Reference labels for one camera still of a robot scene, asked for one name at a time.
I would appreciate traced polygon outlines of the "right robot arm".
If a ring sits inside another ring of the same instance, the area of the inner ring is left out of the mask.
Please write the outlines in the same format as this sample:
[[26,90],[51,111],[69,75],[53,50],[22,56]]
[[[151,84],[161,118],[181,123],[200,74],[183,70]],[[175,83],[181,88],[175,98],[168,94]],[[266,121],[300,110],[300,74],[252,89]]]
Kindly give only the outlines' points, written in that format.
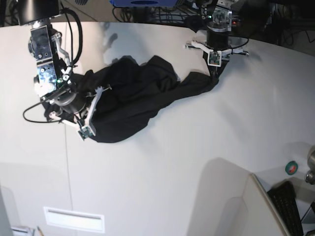
[[[78,15],[56,0],[20,0],[18,22],[31,26],[29,53],[37,75],[34,90],[44,107],[45,123],[73,127],[81,139],[117,143],[144,129],[149,120],[174,101],[211,91],[221,70],[191,72],[181,81],[173,66],[159,56],[139,65],[124,56],[98,72],[73,72],[83,50],[83,29]],[[62,33],[51,19],[72,16],[79,32],[78,52],[61,47]]]

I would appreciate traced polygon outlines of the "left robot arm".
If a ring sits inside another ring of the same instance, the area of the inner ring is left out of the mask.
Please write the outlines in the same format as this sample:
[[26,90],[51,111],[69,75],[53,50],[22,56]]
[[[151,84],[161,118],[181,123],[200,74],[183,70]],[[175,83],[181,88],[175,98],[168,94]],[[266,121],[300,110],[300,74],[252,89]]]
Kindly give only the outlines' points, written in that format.
[[197,0],[197,13],[185,19],[187,27],[205,38],[192,38],[185,48],[200,50],[211,72],[224,69],[233,55],[248,56],[249,40],[266,21],[266,10],[243,5],[238,0]]

